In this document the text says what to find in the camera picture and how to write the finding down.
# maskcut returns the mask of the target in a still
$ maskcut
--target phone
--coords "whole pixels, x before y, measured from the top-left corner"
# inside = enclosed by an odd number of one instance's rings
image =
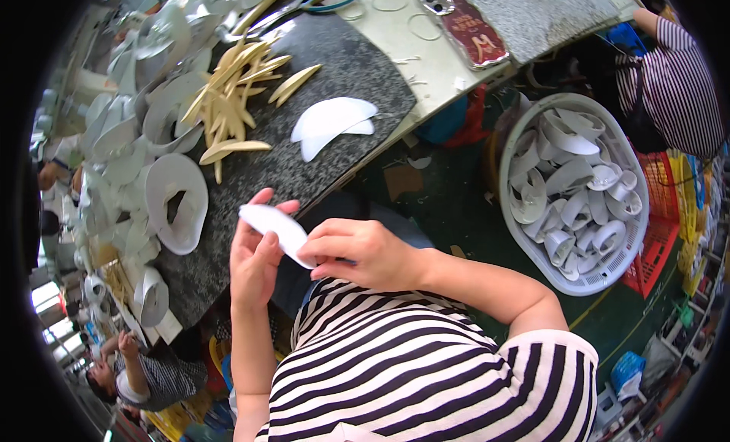
[[[474,71],[509,58],[505,42],[467,0],[418,0]]]

